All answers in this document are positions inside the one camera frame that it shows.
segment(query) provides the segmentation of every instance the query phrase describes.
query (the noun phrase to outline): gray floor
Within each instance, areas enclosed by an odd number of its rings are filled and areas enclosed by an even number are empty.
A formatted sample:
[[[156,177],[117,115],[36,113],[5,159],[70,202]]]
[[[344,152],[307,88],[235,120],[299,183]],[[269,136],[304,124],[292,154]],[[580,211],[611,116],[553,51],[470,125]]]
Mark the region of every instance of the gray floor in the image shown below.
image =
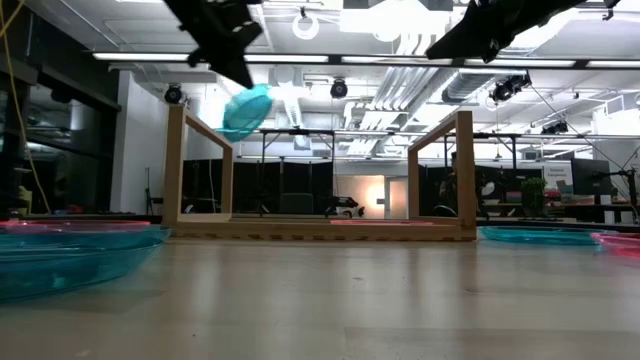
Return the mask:
[[[640,264],[592,249],[187,242],[0,306],[0,359],[640,358]]]

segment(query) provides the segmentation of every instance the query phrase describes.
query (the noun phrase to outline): ceiling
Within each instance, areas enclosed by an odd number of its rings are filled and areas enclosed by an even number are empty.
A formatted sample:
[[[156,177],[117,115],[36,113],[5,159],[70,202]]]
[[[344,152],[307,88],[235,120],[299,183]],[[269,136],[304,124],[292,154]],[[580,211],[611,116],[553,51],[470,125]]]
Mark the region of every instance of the ceiling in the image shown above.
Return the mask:
[[[601,20],[602,11],[580,11],[572,18],[555,37],[543,45],[533,49],[530,56],[536,57],[607,57],[637,58],[640,57],[640,6],[632,7],[627,1],[625,11],[620,11],[609,22]],[[186,32],[177,29],[178,22],[164,4],[119,2],[116,0],[27,0],[27,5],[40,16],[52,22],[60,29],[76,38],[95,51],[137,51],[137,52],[190,52],[196,44]],[[312,40],[302,40],[294,35],[292,21],[298,10],[263,9],[265,33],[259,37],[247,52],[276,53],[340,53],[340,54],[393,54],[401,45],[400,40],[383,42],[371,33],[345,33],[340,31],[339,16],[341,2],[331,2],[329,9],[313,11],[326,20],[319,21],[319,33]],[[252,8],[256,21],[260,20],[260,12]],[[403,19],[393,19],[389,15],[389,24],[402,24]],[[198,74],[210,79],[211,74],[206,67],[189,69],[186,65],[132,65],[137,79],[145,83],[158,95],[166,88],[162,81],[171,74]],[[255,83],[266,83],[269,71],[273,66],[252,65],[250,71]],[[389,80],[391,68],[368,66],[298,66],[305,75],[326,76],[328,79],[343,77],[350,89],[350,98],[332,100],[328,94],[330,84],[313,82],[311,94],[299,99],[303,114],[327,113],[342,116],[349,101],[371,101],[385,81]],[[640,90],[640,72],[638,71],[570,71],[570,70],[535,70],[531,71],[534,87],[548,101],[541,101],[538,94],[531,89],[518,95],[498,111],[487,106],[486,91],[478,90],[472,98],[461,104],[461,109],[473,111],[476,130],[495,130],[496,121],[500,128],[507,126],[510,132],[524,132],[530,125],[541,125],[545,118],[554,114],[554,110],[566,109],[570,123],[580,132],[591,128],[592,110],[602,106],[603,100],[615,97],[625,91]],[[231,93],[241,90],[235,84],[220,84]],[[491,88],[493,83],[486,84]],[[424,89],[416,94],[435,91],[433,84],[425,83]],[[183,89],[191,96],[205,93],[207,85],[203,82],[190,81]],[[579,92],[579,99],[574,99]],[[271,118],[276,113],[284,112],[284,104],[277,102]],[[412,131],[426,130],[421,127]]]

